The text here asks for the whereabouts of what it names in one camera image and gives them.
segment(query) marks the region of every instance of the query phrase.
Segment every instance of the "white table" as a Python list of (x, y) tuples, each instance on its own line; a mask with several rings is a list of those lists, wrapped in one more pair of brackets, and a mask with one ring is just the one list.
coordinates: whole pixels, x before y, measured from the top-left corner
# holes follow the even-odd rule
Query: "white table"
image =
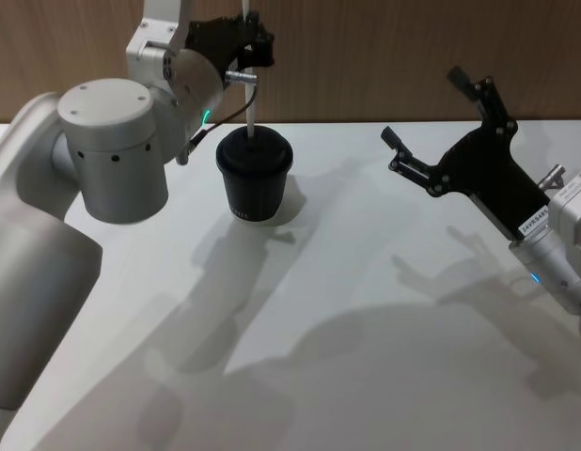
[[(466, 197), (387, 170), (384, 125), (275, 126), (295, 152), (277, 226), (228, 210), (232, 126), (167, 166), (142, 224), (77, 199), (102, 277), (1, 450), (581, 450), (577, 319)], [(395, 130), (436, 163), (475, 126)], [(581, 169), (581, 121), (520, 126), (534, 179)]]

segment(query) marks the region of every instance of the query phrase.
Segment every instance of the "black cup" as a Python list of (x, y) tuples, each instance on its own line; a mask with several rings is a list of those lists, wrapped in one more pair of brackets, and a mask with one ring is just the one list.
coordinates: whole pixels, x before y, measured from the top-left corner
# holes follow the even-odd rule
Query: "black cup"
[(292, 147), (280, 133), (257, 126), (249, 140), (246, 127), (236, 129), (219, 143), (216, 160), (236, 216), (259, 222), (275, 215), (292, 166)]

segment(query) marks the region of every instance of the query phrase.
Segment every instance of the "blue led light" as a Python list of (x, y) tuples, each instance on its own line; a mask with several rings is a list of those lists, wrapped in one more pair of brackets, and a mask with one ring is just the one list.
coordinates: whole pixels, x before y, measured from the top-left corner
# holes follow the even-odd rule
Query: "blue led light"
[(205, 112), (205, 114), (203, 115), (203, 126), (205, 126), (205, 124), (207, 123), (207, 120), (209, 120), (209, 116), (211, 115), (212, 110), (207, 110)]

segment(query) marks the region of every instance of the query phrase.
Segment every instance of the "cable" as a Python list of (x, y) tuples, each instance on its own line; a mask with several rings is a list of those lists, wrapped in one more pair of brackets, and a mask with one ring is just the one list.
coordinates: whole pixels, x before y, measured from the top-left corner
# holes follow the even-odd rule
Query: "cable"
[(249, 101), (244, 105), (243, 108), (232, 113), (230, 116), (220, 120), (219, 122), (216, 122), (209, 129), (203, 129), (200, 132), (198, 132), (195, 136), (193, 136), (193, 138), (186, 144), (186, 150), (188, 151), (188, 153), (190, 154), (193, 150), (195, 150), (196, 146), (200, 144), (200, 142), (203, 140), (205, 136), (207, 136), (208, 133), (212, 132), (220, 125), (230, 122), (234, 117), (240, 116), (242, 113), (244, 113), (253, 104), (256, 97), (257, 97), (257, 86), (255, 86), (255, 88), (253, 89), (253, 95), (251, 96), (251, 99), (249, 99)]

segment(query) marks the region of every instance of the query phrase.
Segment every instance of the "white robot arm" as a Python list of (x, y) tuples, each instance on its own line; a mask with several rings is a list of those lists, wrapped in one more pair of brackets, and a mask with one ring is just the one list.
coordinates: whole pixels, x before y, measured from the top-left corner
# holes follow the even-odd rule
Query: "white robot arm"
[(100, 245), (63, 222), (73, 199), (113, 224), (159, 211), (164, 164), (187, 163), (231, 81), (254, 81), (237, 70), (274, 63), (257, 13), (190, 19), (190, 1), (147, 0), (130, 80), (39, 96), (0, 141), (0, 441), (100, 274)]
[[(460, 68), (449, 80), (479, 110), (482, 124), (456, 143), (437, 165), (415, 158), (390, 128), (382, 138), (397, 155), (391, 171), (431, 196), (466, 194), (510, 241), (510, 250), (570, 314), (581, 317), (581, 174), (563, 187), (557, 165), (535, 183), (510, 155), (518, 131), (487, 77), (471, 83)], [(562, 188), (552, 199), (549, 189)]]

